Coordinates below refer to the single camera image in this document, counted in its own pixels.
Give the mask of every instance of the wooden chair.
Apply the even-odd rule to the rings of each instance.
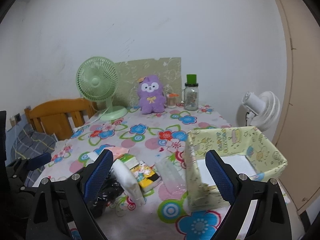
[[[28,122],[33,129],[46,134],[55,134],[58,140],[69,139],[72,128],[68,120],[69,113],[75,127],[84,125],[83,111],[89,118],[95,114],[91,102],[83,99],[58,99],[45,102],[34,109],[24,109]]]

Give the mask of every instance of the floral tablecloth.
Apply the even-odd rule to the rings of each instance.
[[[57,153],[35,182],[37,187],[44,177],[51,181],[64,180],[87,165],[88,152],[98,154],[108,146],[130,149],[129,153],[153,167],[157,160],[169,158],[182,177],[185,177],[183,152],[187,132],[192,129],[230,127],[223,117],[209,105],[198,111],[182,107],[166,108],[161,114],[143,115],[138,107],[129,109],[115,121],[98,120],[76,132]],[[209,240],[226,215],[228,208],[190,212],[187,192],[170,194],[163,183],[144,194],[146,204],[136,206],[125,194],[110,204],[97,222],[109,240],[118,239],[180,239]],[[244,239],[255,204],[249,210],[240,231]]]

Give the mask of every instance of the metal screw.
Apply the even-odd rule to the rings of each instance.
[[[47,183],[48,183],[48,181],[49,181],[49,179],[48,179],[48,178],[43,178],[43,179],[41,180],[41,183],[42,183],[42,184],[47,184]]]
[[[79,179],[79,178],[80,178],[80,175],[79,175],[78,173],[73,174],[73,175],[71,176],[71,179],[73,179],[73,180],[77,180],[77,179]]]
[[[278,181],[274,178],[271,178],[270,179],[270,182],[273,184],[273,185],[277,185],[278,184]]]
[[[243,174],[243,173],[239,174],[239,179],[241,179],[241,180],[246,180],[247,178],[248,178],[247,175],[245,175],[245,174]]]

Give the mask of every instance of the plush toy eye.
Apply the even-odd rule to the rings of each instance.
[[[146,91],[148,89],[148,84],[147,83],[143,83],[141,86],[141,90],[142,91]]]
[[[159,88],[159,84],[157,82],[153,82],[151,86],[154,88],[154,90]]]

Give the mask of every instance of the yellow box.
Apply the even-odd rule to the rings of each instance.
[[[216,150],[220,157],[245,155],[257,173],[250,177],[252,180],[277,179],[288,165],[279,150],[254,126],[189,131],[184,160],[188,205],[193,212],[229,205],[216,186],[201,181],[196,160],[204,159],[209,150]]]

